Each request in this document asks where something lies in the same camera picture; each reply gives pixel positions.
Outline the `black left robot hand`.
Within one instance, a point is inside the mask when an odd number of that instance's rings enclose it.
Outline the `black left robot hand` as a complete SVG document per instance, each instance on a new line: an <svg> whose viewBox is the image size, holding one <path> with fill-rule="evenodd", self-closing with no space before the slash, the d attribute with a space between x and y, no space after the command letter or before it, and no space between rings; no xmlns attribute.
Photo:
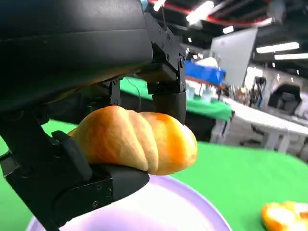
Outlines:
<svg viewBox="0 0 308 231"><path fill-rule="evenodd" d="M0 3L0 159L10 186L47 231L138 191L146 172L89 165L61 131L47 135L48 103L139 74L158 112L184 123L184 51L139 0L3 0Z"/></svg>

